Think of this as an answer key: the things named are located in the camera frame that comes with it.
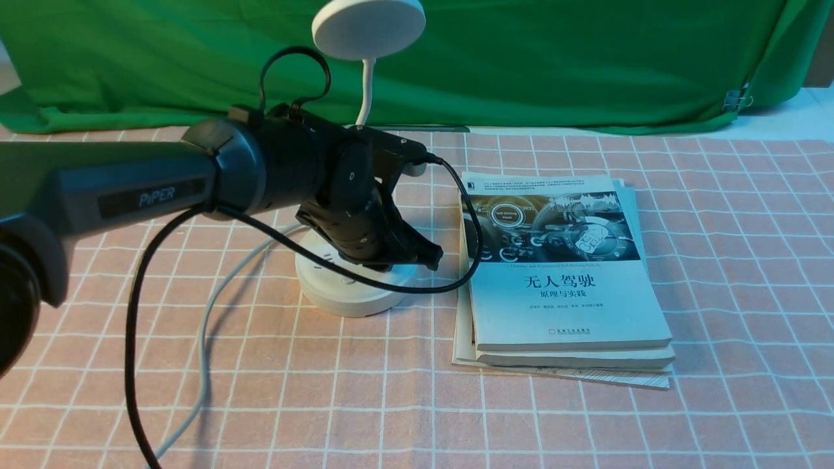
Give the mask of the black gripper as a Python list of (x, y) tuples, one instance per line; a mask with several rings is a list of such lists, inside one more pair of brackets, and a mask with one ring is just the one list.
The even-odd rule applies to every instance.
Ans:
[(374, 271), (394, 265), (423, 265), (437, 271), (443, 249), (405, 222), (390, 195), (374, 189), (357, 211), (323, 208), (308, 201), (296, 219), (313, 229), (340, 258)]

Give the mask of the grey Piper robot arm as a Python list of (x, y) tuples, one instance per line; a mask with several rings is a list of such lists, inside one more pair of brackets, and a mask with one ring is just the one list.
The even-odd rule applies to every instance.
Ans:
[(298, 219), (349, 263), (437, 270), (442, 249), (410, 226), (392, 192), (418, 176), (425, 145), (334, 124), (298, 105), (234, 107), (178, 142), (2, 143), (2, 372), (45, 303), (68, 297), (81, 238), (194, 207), (247, 216), (298, 206)]

